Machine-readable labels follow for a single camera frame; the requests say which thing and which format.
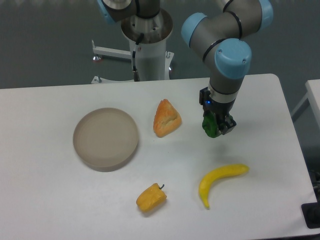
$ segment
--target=metal stand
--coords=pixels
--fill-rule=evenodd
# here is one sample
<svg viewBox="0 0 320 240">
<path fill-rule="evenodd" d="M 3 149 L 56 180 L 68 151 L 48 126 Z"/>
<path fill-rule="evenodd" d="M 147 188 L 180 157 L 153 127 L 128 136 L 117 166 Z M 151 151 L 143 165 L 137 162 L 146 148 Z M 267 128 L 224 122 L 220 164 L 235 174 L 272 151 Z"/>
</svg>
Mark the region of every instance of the metal stand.
<svg viewBox="0 0 320 240">
<path fill-rule="evenodd" d="M 301 116 L 301 114 L 309 107 L 309 105 L 310 103 L 308 100 L 308 93 L 306 93 L 290 113 L 292 121 L 295 122 Z"/>
<path fill-rule="evenodd" d="M 95 42 L 92 40 L 92 50 L 95 56 L 93 57 L 94 62 L 100 62 L 102 60 L 101 57 L 112 57 L 112 58 L 119 58 L 131 61 L 132 56 L 130 51 L 118 50 L 113 48 L 106 48 L 101 46 L 95 46 Z M 164 80 L 169 80 L 170 75 L 169 73 L 172 71 L 170 67 L 172 59 L 174 58 L 175 54 L 170 51 L 166 51 L 165 53 L 165 67 L 164 67 Z M 134 80 L 126 80 L 126 81 L 114 81 L 108 80 L 104 78 L 100 78 L 99 76 L 95 76 L 92 79 L 92 84 L 106 84 L 106 83 L 122 83 L 122 82 L 133 82 Z"/>
</svg>

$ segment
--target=round plate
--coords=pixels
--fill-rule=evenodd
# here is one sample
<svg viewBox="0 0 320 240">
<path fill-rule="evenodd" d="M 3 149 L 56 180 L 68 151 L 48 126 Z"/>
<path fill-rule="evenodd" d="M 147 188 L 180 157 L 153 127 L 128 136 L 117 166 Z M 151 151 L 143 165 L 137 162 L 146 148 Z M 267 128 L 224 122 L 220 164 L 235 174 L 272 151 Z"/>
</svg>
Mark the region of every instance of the round plate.
<svg viewBox="0 0 320 240">
<path fill-rule="evenodd" d="M 113 171 L 126 164 L 138 145 L 132 117 L 116 108 L 101 108 L 84 116 L 73 133 L 79 157 L 97 171 Z"/>
</svg>

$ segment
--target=yellow banana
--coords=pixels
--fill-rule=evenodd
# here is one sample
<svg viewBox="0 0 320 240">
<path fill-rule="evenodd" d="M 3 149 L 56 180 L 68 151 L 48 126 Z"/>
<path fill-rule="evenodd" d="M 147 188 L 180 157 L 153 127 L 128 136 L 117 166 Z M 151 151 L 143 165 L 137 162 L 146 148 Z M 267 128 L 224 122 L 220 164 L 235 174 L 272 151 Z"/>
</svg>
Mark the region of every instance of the yellow banana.
<svg viewBox="0 0 320 240">
<path fill-rule="evenodd" d="M 245 174 L 249 171 L 249 167 L 244 164 L 230 164 L 208 172 L 201 180 L 199 185 L 199 195 L 204 206 L 209 209 L 208 195 L 212 183 L 218 179 L 234 177 Z"/>
</svg>

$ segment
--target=croissant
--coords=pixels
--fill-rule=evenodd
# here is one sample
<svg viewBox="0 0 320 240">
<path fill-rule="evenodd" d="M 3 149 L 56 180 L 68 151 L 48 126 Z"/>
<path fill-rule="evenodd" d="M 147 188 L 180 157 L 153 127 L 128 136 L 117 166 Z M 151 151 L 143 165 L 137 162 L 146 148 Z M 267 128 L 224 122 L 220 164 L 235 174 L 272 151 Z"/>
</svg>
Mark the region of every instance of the croissant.
<svg viewBox="0 0 320 240">
<path fill-rule="evenodd" d="M 182 123 L 182 119 L 178 111 L 167 100 L 162 100 L 156 110 L 153 130 L 155 134 L 162 138 L 176 130 Z"/>
</svg>

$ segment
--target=black cable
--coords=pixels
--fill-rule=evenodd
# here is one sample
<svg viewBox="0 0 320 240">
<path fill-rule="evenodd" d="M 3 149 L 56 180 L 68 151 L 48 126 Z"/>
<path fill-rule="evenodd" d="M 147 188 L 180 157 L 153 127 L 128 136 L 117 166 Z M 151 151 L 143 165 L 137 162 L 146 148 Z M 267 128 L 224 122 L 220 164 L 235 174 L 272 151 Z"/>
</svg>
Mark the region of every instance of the black cable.
<svg viewBox="0 0 320 240">
<path fill-rule="evenodd" d="M 140 33 L 140 36 L 138 37 L 138 39 L 136 40 L 135 42 L 135 45 L 139 45 L 139 43 L 141 43 L 141 41 L 144 39 L 144 34 L 143 33 Z M 132 59 L 135 59 L 136 58 L 136 51 L 133 50 L 132 51 Z M 132 68 L 133 68 L 133 71 L 137 71 L 137 67 L 136 67 L 136 61 L 133 61 L 133 64 L 132 64 Z"/>
</svg>

